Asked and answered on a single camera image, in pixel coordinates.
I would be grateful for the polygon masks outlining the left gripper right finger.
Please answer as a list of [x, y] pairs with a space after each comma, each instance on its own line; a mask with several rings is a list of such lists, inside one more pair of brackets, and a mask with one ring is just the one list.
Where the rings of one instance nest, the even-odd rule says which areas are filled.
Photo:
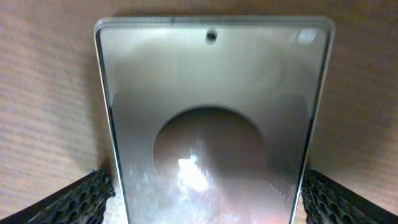
[[315, 170], [306, 170], [301, 196], [307, 224], [397, 224], [397, 215]]

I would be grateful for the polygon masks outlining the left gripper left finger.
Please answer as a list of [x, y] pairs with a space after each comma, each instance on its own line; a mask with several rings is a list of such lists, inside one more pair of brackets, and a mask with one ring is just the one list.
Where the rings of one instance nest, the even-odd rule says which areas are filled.
[[113, 178], [94, 170], [41, 201], [1, 220], [1, 224], [102, 224], [106, 202], [116, 195]]

